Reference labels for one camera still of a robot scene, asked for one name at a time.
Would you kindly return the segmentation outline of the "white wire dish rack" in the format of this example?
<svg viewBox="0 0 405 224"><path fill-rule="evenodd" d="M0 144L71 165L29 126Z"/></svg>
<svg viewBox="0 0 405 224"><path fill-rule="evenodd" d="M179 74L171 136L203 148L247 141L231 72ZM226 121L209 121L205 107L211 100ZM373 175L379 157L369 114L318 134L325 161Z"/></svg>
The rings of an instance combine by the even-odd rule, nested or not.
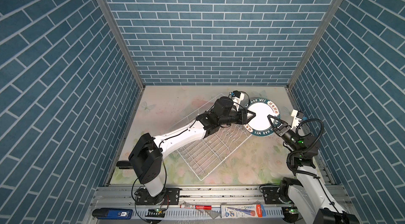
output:
<svg viewBox="0 0 405 224"><path fill-rule="evenodd" d="M189 143L176 153L200 180L207 178L252 135L242 125L219 128L215 134Z"/></svg>

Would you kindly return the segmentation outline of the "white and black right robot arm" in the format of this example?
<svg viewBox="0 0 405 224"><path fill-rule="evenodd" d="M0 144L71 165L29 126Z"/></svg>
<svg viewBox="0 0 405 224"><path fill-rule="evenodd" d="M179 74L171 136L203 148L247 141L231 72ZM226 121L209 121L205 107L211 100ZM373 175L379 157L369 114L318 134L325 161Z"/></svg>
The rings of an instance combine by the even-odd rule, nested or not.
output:
<svg viewBox="0 0 405 224"><path fill-rule="evenodd" d="M268 115L267 118L273 132L292 150L286 158L286 164L295 178L283 178L280 198L294 203L307 224L358 224L358 218L347 212L326 188L313 162L319 153L319 140L324 133L323 121L318 118L307 119L293 130L276 116ZM312 122L320 125L319 133L299 135L298 130Z"/></svg>

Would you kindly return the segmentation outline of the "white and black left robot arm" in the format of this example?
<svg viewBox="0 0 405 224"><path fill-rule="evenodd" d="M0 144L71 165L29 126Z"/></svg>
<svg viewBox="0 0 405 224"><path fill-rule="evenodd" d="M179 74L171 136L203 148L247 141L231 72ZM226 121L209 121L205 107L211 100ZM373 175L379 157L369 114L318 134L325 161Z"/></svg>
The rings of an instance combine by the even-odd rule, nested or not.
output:
<svg viewBox="0 0 405 224"><path fill-rule="evenodd" d="M233 124L246 125L256 113L240 105L243 97L220 97L207 111L199 114L189 124L172 132L151 136L142 135L130 152L126 161L118 161L119 169L133 169L139 183L153 198L163 195L166 183L159 175L164 158L172 152L207 138L219 131L221 127Z"/></svg>

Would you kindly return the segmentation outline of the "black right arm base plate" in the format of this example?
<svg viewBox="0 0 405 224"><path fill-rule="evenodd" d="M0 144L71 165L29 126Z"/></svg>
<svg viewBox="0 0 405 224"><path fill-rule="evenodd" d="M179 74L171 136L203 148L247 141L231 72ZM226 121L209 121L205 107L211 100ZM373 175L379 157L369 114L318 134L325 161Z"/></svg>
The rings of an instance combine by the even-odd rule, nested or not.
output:
<svg viewBox="0 0 405 224"><path fill-rule="evenodd" d="M259 190L263 194L264 202L267 205L293 204L293 201L289 198L288 194L280 187L264 186L261 187Z"/></svg>

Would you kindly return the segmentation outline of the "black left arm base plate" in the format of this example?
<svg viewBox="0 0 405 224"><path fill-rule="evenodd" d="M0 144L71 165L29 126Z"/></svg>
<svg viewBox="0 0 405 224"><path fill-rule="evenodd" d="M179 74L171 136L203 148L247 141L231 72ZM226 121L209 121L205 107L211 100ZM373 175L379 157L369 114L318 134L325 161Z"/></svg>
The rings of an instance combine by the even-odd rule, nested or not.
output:
<svg viewBox="0 0 405 224"><path fill-rule="evenodd" d="M165 188L155 197L152 197L147 189L140 188L134 193L135 202L141 206L154 205L178 205L180 197L180 188Z"/></svg>

